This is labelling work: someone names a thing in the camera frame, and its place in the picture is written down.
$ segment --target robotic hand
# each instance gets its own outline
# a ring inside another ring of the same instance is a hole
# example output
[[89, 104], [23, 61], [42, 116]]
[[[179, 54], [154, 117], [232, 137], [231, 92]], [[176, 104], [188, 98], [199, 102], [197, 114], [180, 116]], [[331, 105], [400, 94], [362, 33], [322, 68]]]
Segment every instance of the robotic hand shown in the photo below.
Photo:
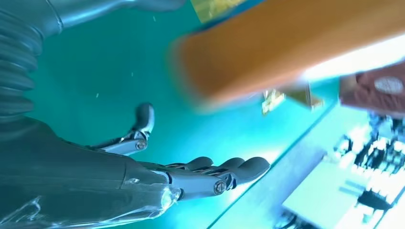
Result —
[[[141, 104], [136, 111], [137, 122], [128, 134], [105, 143], [90, 146], [109, 153], [130, 156], [146, 149], [154, 127], [154, 110], [151, 104]], [[254, 157], [247, 161], [232, 158], [218, 167], [208, 157], [199, 157], [189, 163], [159, 165], [139, 162], [144, 168], [165, 177], [165, 184], [181, 190], [178, 200], [220, 195], [238, 184], [255, 180], [269, 169], [269, 163]]]
[[0, 1], [0, 228], [101, 228], [157, 217], [175, 201], [217, 196], [252, 181], [269, 163], [206, 157], [158, 165], [129, 155], [144, 150], [154, 125], [150, 104], [123, 137], [79, 146], [24, 116], [43, 39], [123, 7], [173, 10], [184, 0]]

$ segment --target teal surface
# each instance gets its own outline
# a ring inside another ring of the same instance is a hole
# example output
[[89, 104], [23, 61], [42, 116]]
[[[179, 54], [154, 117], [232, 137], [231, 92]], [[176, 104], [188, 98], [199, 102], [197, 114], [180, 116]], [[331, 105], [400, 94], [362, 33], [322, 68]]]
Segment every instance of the teal surface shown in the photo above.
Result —
[[[50, 38], [32, 74], [37, 87], [28, 93], [36, 102], [30, 115], [60, 137], [88, 145], [123, 135], [136, 105], [149, 101], [156, 125], [148, 149], [134, 155], [136, 160], [168, 164], [208, 156], [220, 164], [263, 156], [272, 162], [335, 102], [337, 84], [331, 82], [315, 90], [326, 99], [315, 112], [287, 101], [263, 117], [261, 101], [254, 99], [213, 114], [196, 113], [169, 73], [168, 49], [199, 24], [191, 4], [161, 14], [121, 10]], [[157, 219], [122, 228], [207, 228], [246, 188], [181, 202]]]

